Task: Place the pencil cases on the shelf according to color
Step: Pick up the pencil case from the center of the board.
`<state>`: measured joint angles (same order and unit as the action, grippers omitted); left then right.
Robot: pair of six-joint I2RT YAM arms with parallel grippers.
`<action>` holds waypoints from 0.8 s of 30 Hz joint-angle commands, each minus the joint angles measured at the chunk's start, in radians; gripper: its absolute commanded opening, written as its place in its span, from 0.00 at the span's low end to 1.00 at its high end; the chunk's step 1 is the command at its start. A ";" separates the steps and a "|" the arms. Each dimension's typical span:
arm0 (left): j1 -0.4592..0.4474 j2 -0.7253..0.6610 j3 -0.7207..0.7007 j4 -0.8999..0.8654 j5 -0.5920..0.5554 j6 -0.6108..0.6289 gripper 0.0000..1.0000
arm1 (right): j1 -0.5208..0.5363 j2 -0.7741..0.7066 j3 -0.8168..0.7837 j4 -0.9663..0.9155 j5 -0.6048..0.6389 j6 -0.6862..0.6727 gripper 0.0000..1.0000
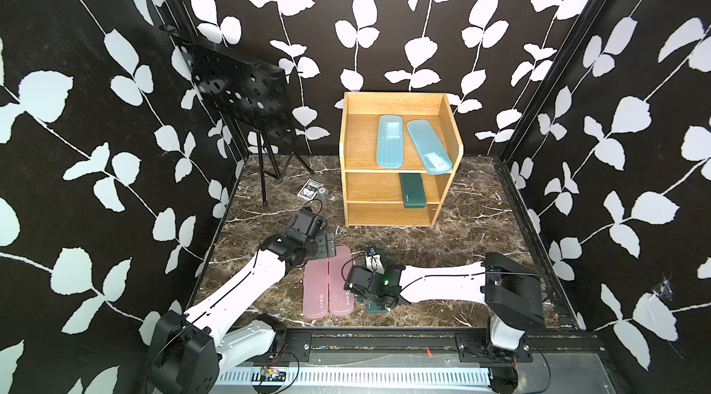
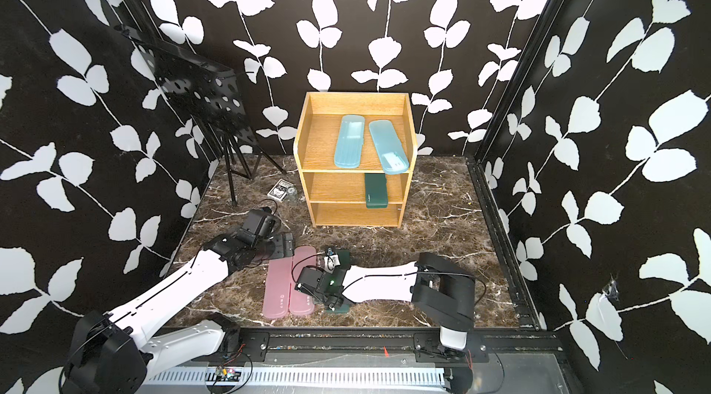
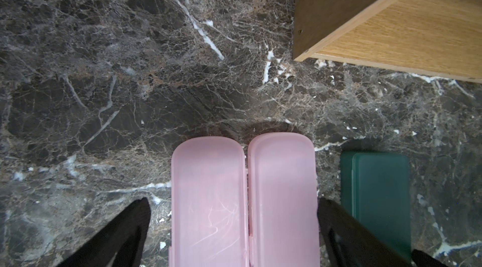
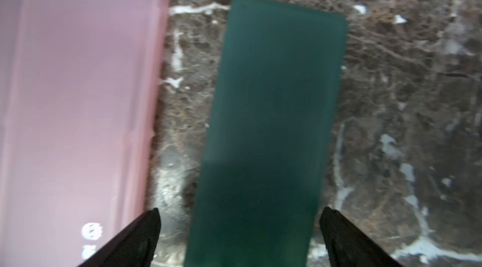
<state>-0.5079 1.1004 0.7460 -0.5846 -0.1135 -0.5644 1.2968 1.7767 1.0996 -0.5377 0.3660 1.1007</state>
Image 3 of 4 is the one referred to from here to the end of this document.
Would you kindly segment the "dark green pencil case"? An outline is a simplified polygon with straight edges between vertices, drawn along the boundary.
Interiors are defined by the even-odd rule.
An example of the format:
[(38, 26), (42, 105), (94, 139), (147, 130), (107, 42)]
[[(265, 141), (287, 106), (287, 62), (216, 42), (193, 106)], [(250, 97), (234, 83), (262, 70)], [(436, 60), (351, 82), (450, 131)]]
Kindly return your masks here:
[(343, 152), (341, 206), (384, 245), (411, 262), (409, 158)]

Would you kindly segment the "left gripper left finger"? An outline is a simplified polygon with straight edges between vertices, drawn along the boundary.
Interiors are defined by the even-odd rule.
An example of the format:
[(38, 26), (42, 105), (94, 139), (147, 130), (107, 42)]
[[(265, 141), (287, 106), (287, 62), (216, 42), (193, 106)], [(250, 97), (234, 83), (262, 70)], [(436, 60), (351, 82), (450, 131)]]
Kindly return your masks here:
[(147, 198), (135, 200), (60, 266), (139, 266), (147, 238), (151, 208)]

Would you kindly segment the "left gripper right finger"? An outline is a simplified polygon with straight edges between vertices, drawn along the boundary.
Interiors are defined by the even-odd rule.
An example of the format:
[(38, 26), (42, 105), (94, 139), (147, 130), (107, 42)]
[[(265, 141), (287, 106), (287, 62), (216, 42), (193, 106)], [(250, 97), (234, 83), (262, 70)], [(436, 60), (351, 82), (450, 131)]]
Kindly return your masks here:
[(331, 266), (445, 265), (418, 249), (405, 260), (329, 199), (319, 200), (317, 215)]

